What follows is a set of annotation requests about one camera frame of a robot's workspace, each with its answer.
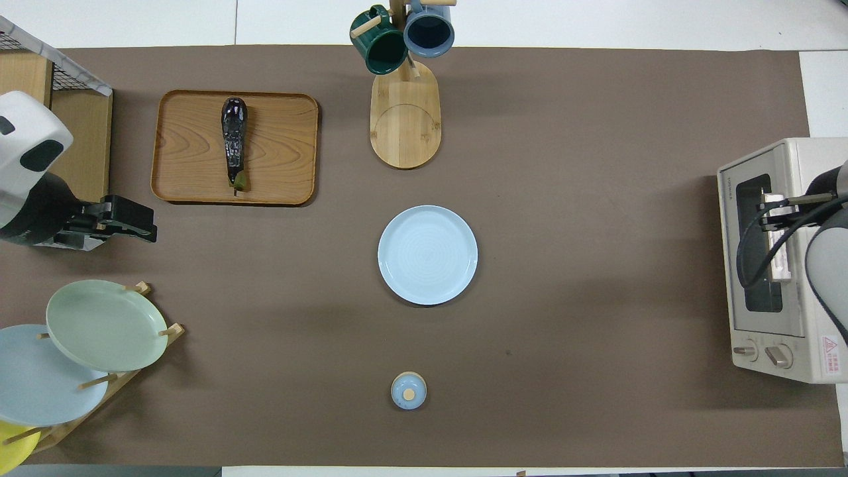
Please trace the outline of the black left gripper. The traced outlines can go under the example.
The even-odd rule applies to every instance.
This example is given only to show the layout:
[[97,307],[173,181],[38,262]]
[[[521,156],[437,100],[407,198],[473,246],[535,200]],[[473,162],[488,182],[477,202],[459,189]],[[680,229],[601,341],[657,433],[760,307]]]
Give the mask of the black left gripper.
[[[151,229],[128,229],[109,221],[116,202],[116,220],[125,226],[152,226]],[[64,225],[64,245],[72,250],[94,250],[112,236],[133,237],[156,242],[158,227],[154,225],[154,210],[133,200],[108,194],[98,203],[82,205]]]

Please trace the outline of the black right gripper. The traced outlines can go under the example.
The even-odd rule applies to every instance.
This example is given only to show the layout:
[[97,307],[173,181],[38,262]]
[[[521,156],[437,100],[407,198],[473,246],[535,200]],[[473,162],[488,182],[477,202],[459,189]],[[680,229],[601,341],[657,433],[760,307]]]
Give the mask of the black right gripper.
[[800,227],[809,227],[810,220],[803,219],[803,216],[810,212],[809,203],[791,203],[788,199],[784,201],[763,202],[758,205],[759,214],[769,214],[773,209],[782,208],[786,205],[790,212],[784,217],[761,217],[758,221],[760,229],[763,232],[774,232],[792,227],[794,223],[799,221]]

